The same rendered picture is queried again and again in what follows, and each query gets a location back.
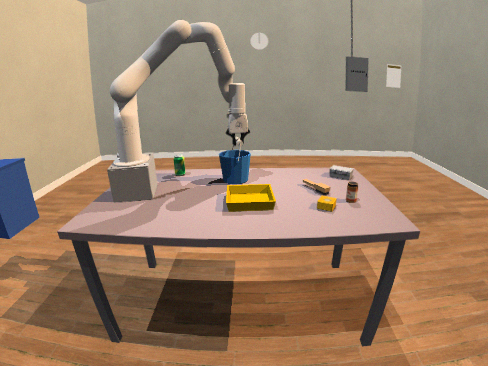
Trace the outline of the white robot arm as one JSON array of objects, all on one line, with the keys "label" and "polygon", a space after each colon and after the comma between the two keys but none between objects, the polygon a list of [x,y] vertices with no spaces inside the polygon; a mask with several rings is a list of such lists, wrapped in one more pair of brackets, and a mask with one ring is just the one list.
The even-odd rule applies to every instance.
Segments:
[{"label": "white robot arm", "polygon": [[229,112],[245,113],[245,84],[232,82],[230,75],[235,68],[220,29],[208,22],[189,24],[184,20],[175,21],[110,86],[119,152],[114,166],[136,166],[149,160],[141,150],[136,92],[181,44],[195,42],[205,42],[208,46],[218,71],[219,88],[229,103]]}]

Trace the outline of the green drink can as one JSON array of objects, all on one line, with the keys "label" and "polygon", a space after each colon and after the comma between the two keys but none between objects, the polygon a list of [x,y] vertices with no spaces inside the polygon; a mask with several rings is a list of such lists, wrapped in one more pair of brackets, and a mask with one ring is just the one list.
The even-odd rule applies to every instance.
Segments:
[{"label": "green drink can", "polygon": [[174,169],[176,176],[183,176],[185,174],[185,161],[183,155],[174,156]]}]

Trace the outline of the small brown jar with black lid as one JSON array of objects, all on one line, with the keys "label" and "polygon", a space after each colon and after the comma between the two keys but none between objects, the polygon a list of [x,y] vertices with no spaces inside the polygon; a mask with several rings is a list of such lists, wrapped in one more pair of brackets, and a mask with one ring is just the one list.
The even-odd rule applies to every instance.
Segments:
[{"label": "small brown jar with black lid", "polygon": [[358,194],[358,183],[353,181],[348,182],[346,201],[350,203],[355,203],[357,201],[357,194]]}]

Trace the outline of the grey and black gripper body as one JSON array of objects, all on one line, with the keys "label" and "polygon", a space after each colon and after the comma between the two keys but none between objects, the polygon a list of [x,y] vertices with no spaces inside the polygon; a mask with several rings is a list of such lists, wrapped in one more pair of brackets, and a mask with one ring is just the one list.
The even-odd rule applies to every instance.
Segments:
[{"label": "grey and black gripper body", "polygon": [[246,133],[248,131],[246,114],[230,114],[228,125],[230,133]]}]

